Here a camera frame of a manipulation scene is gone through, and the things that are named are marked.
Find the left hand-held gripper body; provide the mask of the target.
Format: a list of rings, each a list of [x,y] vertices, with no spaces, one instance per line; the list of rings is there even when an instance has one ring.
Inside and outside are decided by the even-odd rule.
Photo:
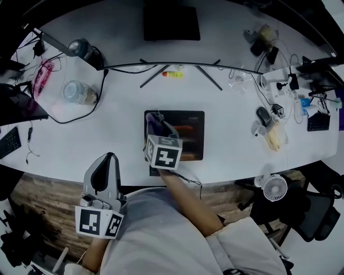
[[[75,230],[78,234],[115,239],[124,220],[127,198],[83,193],[75,206]]]

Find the large curved black monitor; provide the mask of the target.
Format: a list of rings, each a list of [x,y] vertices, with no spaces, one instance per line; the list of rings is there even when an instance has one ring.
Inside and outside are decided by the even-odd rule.
[[[40,0],[22,16],[51,45],[71,53],[85,39],[103,63],[219,66],[264,74],[301,63],[333,61],[330,39],[342,32],[321,2],[303,0]]]

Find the white power strip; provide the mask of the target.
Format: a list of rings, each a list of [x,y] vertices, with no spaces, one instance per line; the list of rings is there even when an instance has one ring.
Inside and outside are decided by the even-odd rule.
[[[294,120],[298,125],[300,125],[303,122],[303,116],[301,114],[299,97],[295,90],[292,90],[292,96],[293,96]]]

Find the clear plastic bag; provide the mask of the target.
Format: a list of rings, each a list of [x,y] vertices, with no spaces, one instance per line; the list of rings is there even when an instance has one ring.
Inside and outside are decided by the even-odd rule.
[[[230,78],[228,84],[238,93],[244,94],[246,92],[246,78],[244,75],[237,75]]]

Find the black office chair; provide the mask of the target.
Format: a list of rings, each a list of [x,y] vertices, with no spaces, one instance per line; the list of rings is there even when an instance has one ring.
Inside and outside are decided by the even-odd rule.
[[[5,219],[0,221],[11,231],[0,236],[3,241],[0,249],[4,252],[12,267],[28,266],[36,252],[46,254],[46,241],[54,242],[61,233],[44,221],[46,212],[25,210],[24,205],[11,202],[13,213],[4,211]]]
[[[245,204],[238,204],[239,210],[252,205],[249,216],[257,225],[264,225],[270,234],[278,231],[273,230],[270,223],[279,220],[306,242],[325,240],[340,217],[334,207],[334,196],[310,192],[301,186],[300,181],[285,175],[282,178],[286,180],[288,190],[281,200],[274,202],[264,196],[260,187],[254,186],[252,179],[235,181],[237,187],[253,191],[253,196]]]

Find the person's right forearm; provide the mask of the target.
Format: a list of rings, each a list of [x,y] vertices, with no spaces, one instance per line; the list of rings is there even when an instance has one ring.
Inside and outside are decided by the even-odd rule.
[[[167,170],[158,169],[158,171],[183,215],[204,237],[223,229],[224,225],[217,214],[201,201],[180,178]]]

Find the pink box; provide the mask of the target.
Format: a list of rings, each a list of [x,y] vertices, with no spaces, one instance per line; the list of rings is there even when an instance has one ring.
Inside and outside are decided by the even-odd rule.
[[[53,69],[54,63],[49,61],[45,63],[35,74],[34,78],[31,80],[32,91],[35,96],[39,95],[43,91]]]

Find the purple cloth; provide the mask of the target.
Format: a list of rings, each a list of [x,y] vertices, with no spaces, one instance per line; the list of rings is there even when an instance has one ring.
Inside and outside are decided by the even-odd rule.
[[[149,112],[146,114],[146,134],[160,136],[163,132],[162,122],[164,115],[160,112]]]

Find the blue packet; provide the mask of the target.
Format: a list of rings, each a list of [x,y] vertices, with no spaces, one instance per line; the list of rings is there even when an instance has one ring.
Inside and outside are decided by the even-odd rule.
[[[311,100],[309,98],[301,98],[300,99],[300,106],[303,116],[308,116],[308,110],[311,107]]]

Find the dark striped mouse pad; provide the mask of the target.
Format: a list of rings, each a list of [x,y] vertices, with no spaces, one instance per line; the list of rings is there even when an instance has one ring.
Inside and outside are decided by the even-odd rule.
[[[203,159],[205,123],[203,111],[147,110],[144,112],[144,137],[147,136],[146,114],[149,112],[160,112],[164,115],[164,120],[178,131],[179,139],[183,143],[181,161],[201,161]]]

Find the person's left forearm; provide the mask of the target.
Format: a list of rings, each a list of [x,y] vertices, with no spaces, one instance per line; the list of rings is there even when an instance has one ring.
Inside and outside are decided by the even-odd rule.
[[[109,243],[109,239],[93,238],[82,260],[82,266],[97,273],[101,268],[102,260]]]

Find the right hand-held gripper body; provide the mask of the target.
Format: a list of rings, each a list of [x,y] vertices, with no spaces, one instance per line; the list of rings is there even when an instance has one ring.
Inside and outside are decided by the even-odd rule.
[[[152,168],[176,170],[181,154],[182,140],[157,135],[148,135],[145,158]]]

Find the small black plug adapter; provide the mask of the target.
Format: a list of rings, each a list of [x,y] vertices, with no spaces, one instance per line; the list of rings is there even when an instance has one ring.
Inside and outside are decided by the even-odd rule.
[[[271,106],[271,111],[273,112],[274,115],[278,116],[281,119],[285,117],[284,108],[278,104],[273,104]]]

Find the black computer mouse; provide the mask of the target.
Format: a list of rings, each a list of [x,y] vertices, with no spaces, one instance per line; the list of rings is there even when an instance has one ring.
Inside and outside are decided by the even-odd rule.
[[[271,116],[264,107],[259,107],[256,110],[256,115],[260,119],[260,122],[264,127],[268,127],[271,124]]]

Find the white desk fan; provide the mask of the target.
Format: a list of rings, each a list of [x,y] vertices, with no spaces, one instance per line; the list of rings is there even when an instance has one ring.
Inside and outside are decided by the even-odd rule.
[[[263,191],[263,195],[271,202],[281,200],[288,191],[288,184],[281,175],[262,175],[254,178],[254,185]]]

